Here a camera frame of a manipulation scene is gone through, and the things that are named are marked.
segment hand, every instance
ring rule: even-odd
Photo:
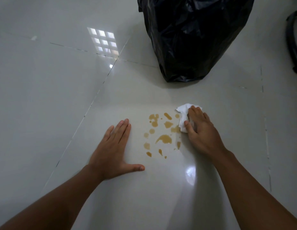
[[[185,127],[188,131],[188,137],[192,145],[201,153],[208,157],[226,150],[219,132],[216,130],[206,113],[203,113],[199,107],[192,106],[188,111],[189,117],[195,123],[195,132],[191,123],[185,121]]]
[[[124,150],[131,129],[129,120],[120,121],[112,132],[113,128],[114,126],[108,128],[89,161],[89,165],[93,165],[100,172],[102,180],[145,170],[143,165],[131,165],[124,161]]]

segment forearm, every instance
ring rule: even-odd
[[[212,162],[242,230],[297,229],[297,219],[251,176],[230,151],[219,153]]]
[[[94,168],[85,166],[73,178],[1,226],[0,230],[70,229],[83,204],[101,181]]]

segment person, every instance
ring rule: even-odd
[[[191,144],[216,167],[232,209],[244,229],[297,229],[297,219],[267,192],[227,150],[208,115],[192,106],[185,127]],[[129,120],[108,128],[89,163],[74,177],[40,198],[0,227],[11,229],[70,229],[89,195],[105,179],[143,171],[127,164],[124,150],[131,130]]]

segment glossy floor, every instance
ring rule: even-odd
[[[297,0],[256,0],[205,79],[168,84],[136,0],[0,0],[0,225],[77,173],[105,130],[129,118],[126,160],[146,170],[103,182],[73,228],[239,229],[214,167],[164,125],[178,124],[185,103],[209,114],[297,217],[297,75],[284,40],[295,10]],[[155,143],[164,134],[172,144]]]

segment white cloth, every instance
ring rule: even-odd
[[[199,108],[201,108],[200,106],[193,105],[193,104],[189,104],[189,103],[187,103],[187,104],[185,104],[185,105],[182,105],[182,106],[176,108],[176,110],[177,110],[178,112],[181,113],[180,123],[178,124],[178,126],[180,127],[180,131],[181,131],[181,132],[185,132],[185,133],[187,133],[187,130],[186,130],[185,125],[184,125],[184,122],[185,122],[186,120],[189,120],[190,123],[191,123],[191,125],[192,125],[193,128],[194,128],[194,124],[193,124],[192,119],[188,119],[188,116],[187,116],[187,114],[188,114],[188,109],[189,109],[191,106],[195,106],[195,107],[199,107]]]

